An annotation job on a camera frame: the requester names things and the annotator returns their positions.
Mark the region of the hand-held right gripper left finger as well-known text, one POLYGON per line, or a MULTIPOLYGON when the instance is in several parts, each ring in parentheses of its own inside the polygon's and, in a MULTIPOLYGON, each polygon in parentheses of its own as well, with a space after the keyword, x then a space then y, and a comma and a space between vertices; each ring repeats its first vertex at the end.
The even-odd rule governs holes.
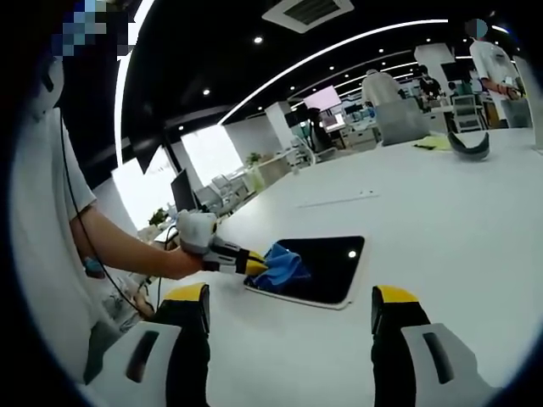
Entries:
POLYGON ((104 353, 87 388, 105 406, 206 406, 209 333, 210 286, 177 287, 104 353))

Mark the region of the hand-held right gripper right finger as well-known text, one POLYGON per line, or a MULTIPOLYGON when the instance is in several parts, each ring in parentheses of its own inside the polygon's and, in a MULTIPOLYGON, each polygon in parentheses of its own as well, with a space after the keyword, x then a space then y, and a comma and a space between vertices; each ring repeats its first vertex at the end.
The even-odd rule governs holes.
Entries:
POLYGON ((474 352, 403 288, 372 288, 372 340, 376 406, 485 406, 500 391, 479 374, 474 352))

